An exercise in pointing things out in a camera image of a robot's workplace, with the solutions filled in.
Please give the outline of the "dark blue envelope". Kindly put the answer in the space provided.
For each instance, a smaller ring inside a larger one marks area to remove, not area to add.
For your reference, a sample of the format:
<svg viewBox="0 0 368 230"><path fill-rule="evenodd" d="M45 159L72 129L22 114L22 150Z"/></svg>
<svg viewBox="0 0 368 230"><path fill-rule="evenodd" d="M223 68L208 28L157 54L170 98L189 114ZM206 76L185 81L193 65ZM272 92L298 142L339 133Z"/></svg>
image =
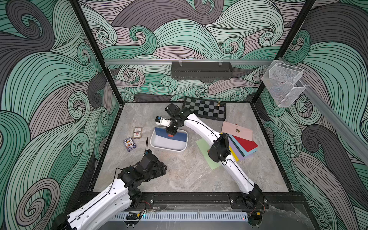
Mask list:
<svg viewBox="0 0 368 230"><path fill-rule="evenodd" d="M164 128L160 128L160 127L155 128L155 133L159 137L163 137L169 140L182 141L182 142L186 142L188 138L188 135L185 132L177 132L175 135L173 135L173 134L167 133Z"/></svg>

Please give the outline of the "light green envelope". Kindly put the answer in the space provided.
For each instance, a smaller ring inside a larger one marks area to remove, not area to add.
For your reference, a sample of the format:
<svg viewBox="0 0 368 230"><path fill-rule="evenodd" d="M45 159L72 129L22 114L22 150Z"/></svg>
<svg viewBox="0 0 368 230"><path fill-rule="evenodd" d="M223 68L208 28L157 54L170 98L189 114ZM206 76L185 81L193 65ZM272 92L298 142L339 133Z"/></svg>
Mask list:
<svg viewBox="0 0 368 230"><path fill-rule="evenodd" d="M204 139L199 139L196 141L196 144L200 150L200 152L202 153L204 159L206 160L206 162L208 163L209 167L214 170L218 167L220 167L220 163L216 163L214 162L210 157L209 157L209 153L208 151L210 150L210 146L209 144L204 140Z"/></svg>

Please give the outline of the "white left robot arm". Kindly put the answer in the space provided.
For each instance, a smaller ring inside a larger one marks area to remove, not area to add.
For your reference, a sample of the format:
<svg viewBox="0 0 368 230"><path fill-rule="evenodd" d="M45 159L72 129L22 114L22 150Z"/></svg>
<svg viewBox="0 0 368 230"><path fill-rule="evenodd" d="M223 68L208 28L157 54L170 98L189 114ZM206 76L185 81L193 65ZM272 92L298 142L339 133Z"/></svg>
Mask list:
<svg viewBox="0 0 368 230"><path fill-rule="evenodd" d="M120 170L112 183L97 196L70 214L58 215L52 230L97 230L116 214L140 203L143 182L166 174L167 166L147 153L135 165Z"/></svg>

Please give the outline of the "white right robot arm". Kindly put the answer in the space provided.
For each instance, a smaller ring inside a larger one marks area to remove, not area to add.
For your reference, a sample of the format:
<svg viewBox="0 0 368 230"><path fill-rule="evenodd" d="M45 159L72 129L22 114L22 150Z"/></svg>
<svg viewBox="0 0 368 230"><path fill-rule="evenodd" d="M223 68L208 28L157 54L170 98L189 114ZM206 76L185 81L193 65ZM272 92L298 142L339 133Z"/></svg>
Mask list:
<svg viewBox="0 0 368 230"><path fill-rule="evenodd" d="M209 145L208 156L210 159L216 163L221 163L225 171L238 185L246 207L251 210L266 209L267 201L261 188L245 174L232 156L227 133L213 130L187 107L180 109L171 103L166 106L165 111L170 118L165 119L157 116L155 119L157 125L164 126L166 133L172 136L177 135L178 128L184 126L197 133Z"/></svg>

